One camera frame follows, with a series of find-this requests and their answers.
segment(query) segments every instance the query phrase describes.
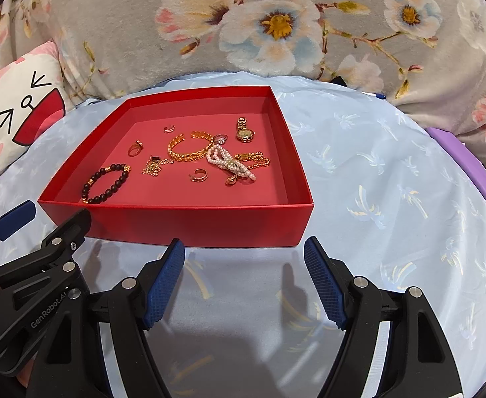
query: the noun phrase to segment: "purple object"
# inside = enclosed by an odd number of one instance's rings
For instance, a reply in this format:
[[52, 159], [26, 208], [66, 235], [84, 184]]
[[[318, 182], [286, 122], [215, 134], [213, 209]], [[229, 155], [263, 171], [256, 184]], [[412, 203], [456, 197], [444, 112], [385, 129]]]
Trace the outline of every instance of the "purple object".
[[459, 139], [448, 131], [429, 127], [427, 133], [454, 159], [486, 199], [486, 169]]

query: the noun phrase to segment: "dark wooden bead bracelet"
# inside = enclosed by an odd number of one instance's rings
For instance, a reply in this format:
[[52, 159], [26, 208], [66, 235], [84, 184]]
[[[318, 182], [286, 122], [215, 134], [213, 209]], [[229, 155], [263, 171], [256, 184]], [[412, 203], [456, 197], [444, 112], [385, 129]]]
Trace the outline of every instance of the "dark wooden bead bracelet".
[[[95, 203], [99, 204], [101, 202], [105, 202], [109, 197], [111, 197], [115, 192], [118, 191], [118, 189], [122, 186], [122, 184], [127, 181], [127, 178], [129, 176], [129, 172], [131, 170], [130, 166], [127, 166], [125, 163], [122, 163], [121, 165], [110, 165], [107, 167], [102, 167], [100, 168], [99, 171], [97, 171], [95, 174], [91, 176], [91, 178], [88, 180], [86, 184], [83, 186], [83, 191], [81, 194], [81, 197], [83, 199], [83, 203]], [[95, 196], [94, 198], [88, 199], [88, 193], [90, 192], [90, 188], [93, 186], [93, 184], [101, 178], [101, 176], [105, 175], [106, 173], [113, 172], [113, 171], [122, 171], [121, 176], [119, 179], [116, 179], [114, 184], [110, 186], [110, 188], [105, 191], [104, 193], [101, 193], [99, 196]]]

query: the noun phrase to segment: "yellow flower center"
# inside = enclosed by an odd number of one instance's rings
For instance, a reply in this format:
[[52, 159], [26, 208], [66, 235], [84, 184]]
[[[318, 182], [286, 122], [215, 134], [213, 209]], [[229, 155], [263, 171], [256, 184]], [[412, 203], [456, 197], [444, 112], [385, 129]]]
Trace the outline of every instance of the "yellow flower center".
[[273, 36], [275, 40], [286, 38], [293, 31], [293, 21], [287, 14], [269, 14], [260, 22], [265, 27], [264, 32]]
[[405, 6], [402, 9], [402, 19], [406, 24], [417, 25], [420, 24], [420, 15], [414, 7]]

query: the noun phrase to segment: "light blue bedsheet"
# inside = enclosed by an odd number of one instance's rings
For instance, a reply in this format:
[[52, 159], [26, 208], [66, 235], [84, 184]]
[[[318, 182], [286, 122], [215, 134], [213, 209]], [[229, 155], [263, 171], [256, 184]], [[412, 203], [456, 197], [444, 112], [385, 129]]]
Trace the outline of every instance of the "light blue bedsheet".
[[[465, 396], [486, 381], [486, 201], [412, 120], [387, 102], [302, 78], [204, 74], [139, 94], [270, 85], [289, 124], [315, 209], [304, 239], [378, 287], [423, 289], [454, 353]], [[37, 200], [77, 145], [124, 99], [83, 106], [46, 131], [0, 177], [0, 214]], [[40, 245], [36, 219], [0, 243], [0, 265]], [[237, 232], [229, 224], [225, 231]], [[342, 338], [328, 321], [298, 247], [186, 249], [164, 319], [148, 334], [173, 397], [316, 397]], [[136, 274], [164, 248], [88, 239], [75, 255], [95, 291]], [[125, 397], [102, 327], [115, 397]], [[388, 325], [364, 396], [375, 394]]]

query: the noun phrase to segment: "blue gripper pad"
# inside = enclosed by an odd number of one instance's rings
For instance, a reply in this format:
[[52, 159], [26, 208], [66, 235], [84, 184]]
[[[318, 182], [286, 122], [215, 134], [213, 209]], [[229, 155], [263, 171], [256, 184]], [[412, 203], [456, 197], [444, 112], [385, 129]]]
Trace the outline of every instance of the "blue gripper pad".
[[16, 208], [0, 217], [0, 241], [5, 241], [12, 234], [31, 222], [37, 214], [35, 204], [26, 200]]
[[147, 294], [147, 309], [143, 320], [149, 329], [164, 315], [165, 307], [168, 305], [180, 271], [184, 266], [184, 244], [177, 241], [168, 248], [171, 250], [165, 252], [164, 257], [167, 256], [165, 263]]
[[328, 319], [334, 321], [339, 329], [345, 330], [348, 317], [341, 289], [322, 256], [326, 253], [316, 246], [312, 238], [304, 244], [304, 262], [321, 298]]

